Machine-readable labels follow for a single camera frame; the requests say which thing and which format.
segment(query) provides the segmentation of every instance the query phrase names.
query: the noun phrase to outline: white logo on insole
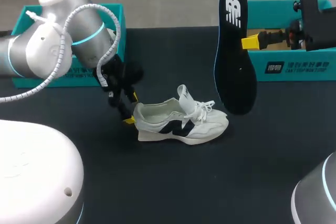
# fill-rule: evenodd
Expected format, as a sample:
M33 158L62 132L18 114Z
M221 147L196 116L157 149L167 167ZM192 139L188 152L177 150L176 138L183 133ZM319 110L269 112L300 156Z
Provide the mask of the white logo on insole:
M238 0L226 0L226 21L240 28L240 2Z

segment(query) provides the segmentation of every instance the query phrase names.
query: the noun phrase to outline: shoe tongue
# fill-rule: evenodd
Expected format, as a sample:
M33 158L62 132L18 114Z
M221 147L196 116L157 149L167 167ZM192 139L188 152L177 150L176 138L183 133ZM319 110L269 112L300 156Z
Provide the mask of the shoe tongue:
M189 94L187 87L185 85L180 85L177 88L177 93L180 96L178 101L180 102L181 108L187 115L192 114L195 111L196 102Z

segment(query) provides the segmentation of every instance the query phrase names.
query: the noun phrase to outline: white cable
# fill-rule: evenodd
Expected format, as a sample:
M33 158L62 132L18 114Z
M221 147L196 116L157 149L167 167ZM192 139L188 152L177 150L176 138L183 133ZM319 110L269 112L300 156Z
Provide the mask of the white cable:
M68 26L70 21L73 19L73 17L78 14L79 12L85 10L85 9L89 9L89 8L93 8L93 9L98 9L98 10L102 10L105 13L107 13L114 21L115 24L115 30L117 32L116 36L115 36L115 40L112 44L112 46L110 47L110 49L100 58L100 60L98 61L97 64L97 77L98 80L100 82L100 85L102 87L107 87L107 82L105 80L105 78L103 77L103 75L101 74L101 66L108 62L117 52L118 50L118 44L120 41L120 36L121 36L121 29L120 29L120 24L118 22L117 17L113 14L113 12L111 12L109 9L107 9L104 6L101 5L97 5L97 4L86 4L86 5L82 5L77 7L72 13L70 13L70 15L68 16L68 18L65 21L63 30L61 32L61 38L60 38L60 48L59 48L59 54L58 54L58 58L57 58L57 63L55 65L54 70L51 72L51 74L37 87L24 92L22 94L17 94L17 95L13 95L11 97L2 97L0 98L0 103L3 102L11 102L11 101L16 101L16 100L20 100L26 97L29 97L33 94L36 94L37 92L41 91L42 89L44 89L46 86L48 86L51 81L55 78L59 67L61 66L62 63L62 59L64 56L64 49L65 49L65 34L67 34L68 31ZM42 22L46 22L47 19L44 19L42 17L37 16L35 13L29 12L27 13L32 19L34 20L40 20Z

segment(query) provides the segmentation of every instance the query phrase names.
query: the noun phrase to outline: yellow clamp part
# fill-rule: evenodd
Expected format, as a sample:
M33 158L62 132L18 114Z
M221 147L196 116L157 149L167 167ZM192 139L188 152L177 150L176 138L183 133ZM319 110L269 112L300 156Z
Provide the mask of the yellow clamp part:
M127 124L133 124L133 123L135 123L135 118L134 118L134 116L132 116L131 118L123 120L123 122L125 122Z
M138 100L138 97L137 97L137 95L136 95L135 91L133 92L133 95L134 95L134 97L135 97L136 101L138 102L139 100Z
M243 49L259 49L258 35L255 34L247 38L241 39Z

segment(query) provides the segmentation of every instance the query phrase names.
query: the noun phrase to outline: shoelace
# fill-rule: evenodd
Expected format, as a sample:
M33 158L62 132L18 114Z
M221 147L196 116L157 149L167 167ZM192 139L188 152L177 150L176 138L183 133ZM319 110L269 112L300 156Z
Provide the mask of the shoelace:
M212 110L212 106L215 104L214 101L209 102L197 102L195 105L194 113L186 115L184 118L194 118L203 123L206 120L206 115Z

